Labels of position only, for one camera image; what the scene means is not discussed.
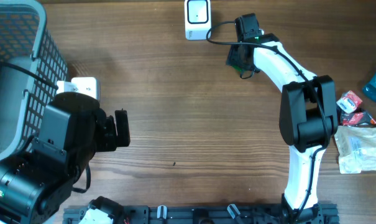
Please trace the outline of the green lid jar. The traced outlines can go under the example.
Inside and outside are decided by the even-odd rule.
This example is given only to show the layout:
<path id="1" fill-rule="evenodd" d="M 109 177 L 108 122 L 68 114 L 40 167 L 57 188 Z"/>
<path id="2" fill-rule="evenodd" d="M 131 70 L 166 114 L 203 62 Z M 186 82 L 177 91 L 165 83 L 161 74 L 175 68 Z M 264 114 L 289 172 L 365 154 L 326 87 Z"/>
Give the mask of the green lid jar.
<path id="1" fill-rule="evenodd" d="M 232 67 L 233 67 L 235 70 L 239 71 L 239 72 L 243 72 L 243 71 L 244 71 L 244 69 L 241 68 L 241 67 L 238 66 L 238 65 L 233 65 Z"/>

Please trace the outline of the black red snack packet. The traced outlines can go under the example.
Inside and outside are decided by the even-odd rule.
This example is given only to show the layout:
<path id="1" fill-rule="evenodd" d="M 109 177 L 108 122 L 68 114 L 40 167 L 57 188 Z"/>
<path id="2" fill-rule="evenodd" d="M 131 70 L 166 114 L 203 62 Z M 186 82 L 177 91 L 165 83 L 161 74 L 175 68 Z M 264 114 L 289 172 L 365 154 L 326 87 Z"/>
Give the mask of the black red snack packet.
<path id="1" fill-rule="evenodd" d="M 341 126 L 370 126 L 376 127 L 376 120 L 366 110 L 359 110 L 353 113 L 342 112 L 339 118 Z"/>

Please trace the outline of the red white packet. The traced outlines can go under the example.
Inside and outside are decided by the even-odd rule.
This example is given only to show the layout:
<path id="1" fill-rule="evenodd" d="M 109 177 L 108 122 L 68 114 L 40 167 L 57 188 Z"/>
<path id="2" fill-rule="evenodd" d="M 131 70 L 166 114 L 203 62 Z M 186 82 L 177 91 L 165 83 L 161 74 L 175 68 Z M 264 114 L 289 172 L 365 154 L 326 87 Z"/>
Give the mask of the red white packet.
<path id="1" fill-rule="evenodd" d="M 344 93 L 336 102 L 338 107 L 348 114 L 353 113 L 361 103 L 362 99 L 359 98 L 352 90 Z"/>

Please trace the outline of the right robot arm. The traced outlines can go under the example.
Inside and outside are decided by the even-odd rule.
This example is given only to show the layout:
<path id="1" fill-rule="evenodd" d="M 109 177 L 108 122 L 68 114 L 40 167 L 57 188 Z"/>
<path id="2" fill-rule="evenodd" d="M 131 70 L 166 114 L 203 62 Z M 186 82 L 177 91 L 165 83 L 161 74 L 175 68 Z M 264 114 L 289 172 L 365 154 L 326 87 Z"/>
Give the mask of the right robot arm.
<path id="1" fill-rule="evenodd" d="M 283 219 L 312 222 L 321 215 L 316 195 L 321 159 L 337 131 L 334 81 L 302 67 L 274 34 L 260 29 L 255 14 L 233 23 L 237 40 L 230 44 L 227 64 L 242 72 L 264 72 L 282 94 L 279 128 L 290 152 Z"/>

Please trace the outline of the beige PanTree snack pouch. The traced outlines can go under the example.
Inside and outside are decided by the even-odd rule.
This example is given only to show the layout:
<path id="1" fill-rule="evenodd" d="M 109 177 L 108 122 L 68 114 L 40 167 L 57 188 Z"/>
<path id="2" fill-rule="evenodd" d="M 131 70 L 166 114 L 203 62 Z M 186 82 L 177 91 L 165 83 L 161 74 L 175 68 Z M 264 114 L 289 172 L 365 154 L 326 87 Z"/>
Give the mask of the beige PanTree snack pouch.
<path id="1" fill-rule="evenodd" d="M 334 139 L 340 173 L 376 171 L 376 128 L 340 126 Z"/>

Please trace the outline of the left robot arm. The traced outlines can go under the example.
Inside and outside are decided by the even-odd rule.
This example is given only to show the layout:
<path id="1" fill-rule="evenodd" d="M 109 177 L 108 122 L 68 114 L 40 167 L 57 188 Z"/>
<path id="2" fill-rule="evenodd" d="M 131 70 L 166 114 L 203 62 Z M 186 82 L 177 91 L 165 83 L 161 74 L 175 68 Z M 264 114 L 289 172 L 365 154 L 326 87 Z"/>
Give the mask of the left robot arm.
<path id="1" fill-rule="evenodd" d="M 58 212 L 97 152 L 131 142 L 127 111 L 107 115 L 97 99 L 57 94 L 44 109 L 40 131 L 21 151 L 0 160 L 0 223 L 44 223 Z"/>

